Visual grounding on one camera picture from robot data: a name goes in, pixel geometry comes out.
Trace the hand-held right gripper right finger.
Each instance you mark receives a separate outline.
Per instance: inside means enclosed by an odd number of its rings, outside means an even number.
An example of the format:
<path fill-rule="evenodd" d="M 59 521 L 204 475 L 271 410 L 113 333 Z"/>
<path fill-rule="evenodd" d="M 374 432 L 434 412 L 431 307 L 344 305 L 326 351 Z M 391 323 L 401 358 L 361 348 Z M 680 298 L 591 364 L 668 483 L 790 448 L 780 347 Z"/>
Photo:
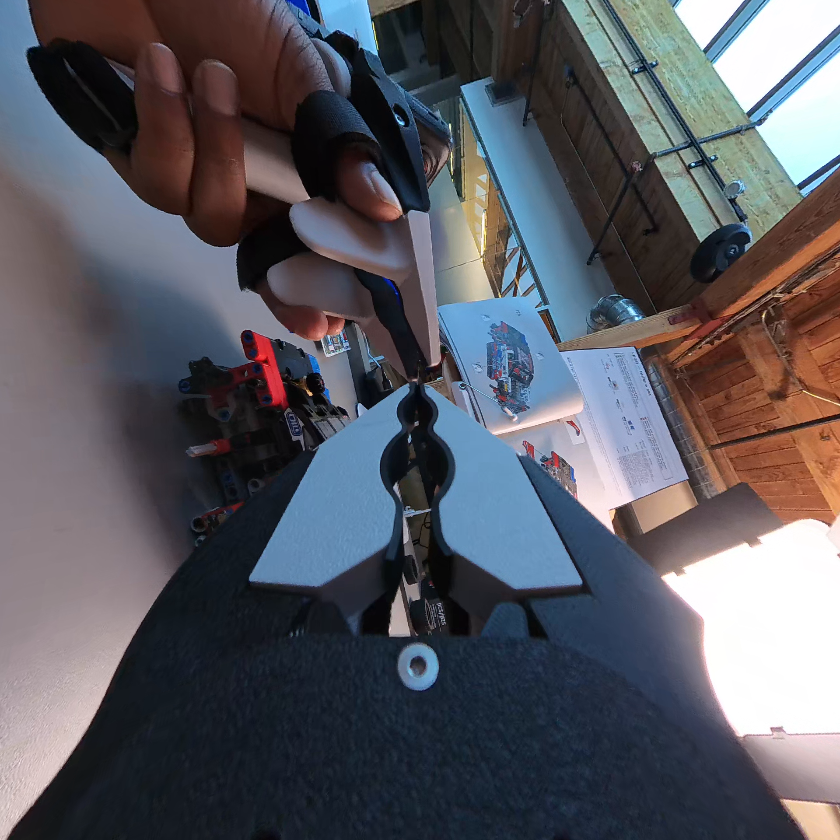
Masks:
<path fill-rule="evenodd" d="M 510 603 L 582 595 L 584 579 L 523 461 L 423 387 L 428 574 L 444 634 L 479 634 Z"/>

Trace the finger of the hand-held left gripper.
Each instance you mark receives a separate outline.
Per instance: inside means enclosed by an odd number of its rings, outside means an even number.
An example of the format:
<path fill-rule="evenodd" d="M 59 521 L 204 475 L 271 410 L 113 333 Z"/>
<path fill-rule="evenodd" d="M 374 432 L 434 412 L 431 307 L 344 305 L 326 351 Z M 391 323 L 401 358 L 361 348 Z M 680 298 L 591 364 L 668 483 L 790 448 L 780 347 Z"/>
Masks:
<path fill-rule="evenodd" d="M 342 203 L 312 198 L 291 207 L 290 224 L 302 253 L 386 278 L 402 295 L 406 317 L 427 358 L 440 362 L 437 300 L 429 215 L 410 211 L 391 223 L 374 222 Z"/>
<path fill-rule="evenodd" d="M 300 253 L 268 268 L 267 284 L 285 306 L 310 307 L 356 323 L 408 381 L 424 377 L 427 358 L 415 337 L 403 297 L 390 280 L 314 253 Z"/>

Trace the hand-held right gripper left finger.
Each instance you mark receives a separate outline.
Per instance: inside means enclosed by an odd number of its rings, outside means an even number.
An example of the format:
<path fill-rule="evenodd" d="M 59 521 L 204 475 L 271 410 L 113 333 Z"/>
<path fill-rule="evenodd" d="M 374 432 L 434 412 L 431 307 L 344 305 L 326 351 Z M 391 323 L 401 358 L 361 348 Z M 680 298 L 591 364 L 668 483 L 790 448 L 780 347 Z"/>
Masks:
<path fill-rule="evenodd" d="M 290 597 L 286 634 L 389 634 L 405 561 L 399 483 L 411 468 L 405 385 L 322 444 L 251 586 Z"/>

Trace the lego car model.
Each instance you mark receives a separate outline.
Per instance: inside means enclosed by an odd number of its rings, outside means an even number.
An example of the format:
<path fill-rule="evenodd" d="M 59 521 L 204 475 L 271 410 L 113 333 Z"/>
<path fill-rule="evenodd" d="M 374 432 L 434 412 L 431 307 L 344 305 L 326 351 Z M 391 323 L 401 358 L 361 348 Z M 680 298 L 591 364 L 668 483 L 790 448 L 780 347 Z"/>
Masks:
<path fill-rule="evenodd" d="M 332 403 L 311 354 L 289 342 L 245 330 L 245 362 L 189 363 L 179 381 L 179 414 L 192 435 L 185 454 L 203 464 L 220 501 L 191 521 L 195 546 L 246 501 L 278 478 L 296 457 L 316 450 L 353 418 Z"/>

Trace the lego set box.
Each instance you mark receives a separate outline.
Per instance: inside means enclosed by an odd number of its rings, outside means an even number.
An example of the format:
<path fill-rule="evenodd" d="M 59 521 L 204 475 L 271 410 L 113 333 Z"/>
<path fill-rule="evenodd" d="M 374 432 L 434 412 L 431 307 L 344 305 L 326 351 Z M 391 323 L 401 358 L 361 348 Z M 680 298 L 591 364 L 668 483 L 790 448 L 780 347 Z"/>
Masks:
<path fill-rule="evenodd" d="M 408 618 L 417 636 L 450 635 L 445 605 L 427 577 L 418 582 L 418 597 L 408 603 Z"/>

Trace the person's left hand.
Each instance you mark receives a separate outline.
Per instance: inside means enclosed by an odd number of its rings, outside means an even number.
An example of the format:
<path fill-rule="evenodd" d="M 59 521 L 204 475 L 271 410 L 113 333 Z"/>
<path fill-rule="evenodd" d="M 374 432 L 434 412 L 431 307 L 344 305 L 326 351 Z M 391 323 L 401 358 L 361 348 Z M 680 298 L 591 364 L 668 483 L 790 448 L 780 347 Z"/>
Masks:
<path fill-rule="evenodd" d="M 103 156 L 133 193 L 218 248 L 288 216 L 246 187 L 244 112 L 292 132 L 299 105 L 333 86 L 286 2 L 32 1 L 42 46 L 81 41 L 133 69 L 139 130 Z"/>

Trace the white instruction booklet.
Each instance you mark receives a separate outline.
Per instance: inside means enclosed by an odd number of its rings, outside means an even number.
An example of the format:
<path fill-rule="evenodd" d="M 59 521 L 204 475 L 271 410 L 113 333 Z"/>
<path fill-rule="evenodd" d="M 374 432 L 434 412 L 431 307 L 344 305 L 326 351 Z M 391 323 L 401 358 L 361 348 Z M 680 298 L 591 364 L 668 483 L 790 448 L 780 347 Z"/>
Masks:
<path fill-rule="evenodd" d="M 612 530 L 582 424 L 583 391 L 537 311 L 491 298 L 437 313 L 454 402 Z"/>

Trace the printed paper sheet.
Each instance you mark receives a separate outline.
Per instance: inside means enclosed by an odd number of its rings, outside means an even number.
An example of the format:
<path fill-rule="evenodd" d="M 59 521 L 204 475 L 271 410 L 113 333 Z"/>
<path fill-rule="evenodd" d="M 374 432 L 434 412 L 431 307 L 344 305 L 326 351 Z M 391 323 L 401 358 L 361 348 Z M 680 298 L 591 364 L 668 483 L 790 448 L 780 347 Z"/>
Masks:
<path fill-rule="evenodd" d="M 616 509 L 687 481 L 644 364 L 635 348 L 562 351 L 584 398 L 577 416 Z"/>

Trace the black wheel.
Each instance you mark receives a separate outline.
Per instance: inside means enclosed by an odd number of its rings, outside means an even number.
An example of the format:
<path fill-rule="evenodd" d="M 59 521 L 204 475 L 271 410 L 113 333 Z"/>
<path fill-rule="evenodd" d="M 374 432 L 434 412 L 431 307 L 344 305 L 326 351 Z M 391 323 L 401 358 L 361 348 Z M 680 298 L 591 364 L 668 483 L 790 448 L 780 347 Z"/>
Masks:
<path fill-rule="evenodd" d="M 752 243 L 752 231 L 743 223 L 724 225 L 709 234 L 697 247 L 689 263 L 695 282 L 711 284 L 743 256 Z"/>

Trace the skylight window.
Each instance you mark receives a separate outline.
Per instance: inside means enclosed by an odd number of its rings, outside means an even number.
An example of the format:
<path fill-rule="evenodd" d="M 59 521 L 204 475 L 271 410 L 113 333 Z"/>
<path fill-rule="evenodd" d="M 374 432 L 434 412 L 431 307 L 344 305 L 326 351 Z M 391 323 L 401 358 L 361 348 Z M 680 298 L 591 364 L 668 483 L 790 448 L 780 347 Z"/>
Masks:
<path fill-rule="evenodd" d="M 670 5 L 801 194 L 816 189 L 838 169 L 839 2 Z"/>

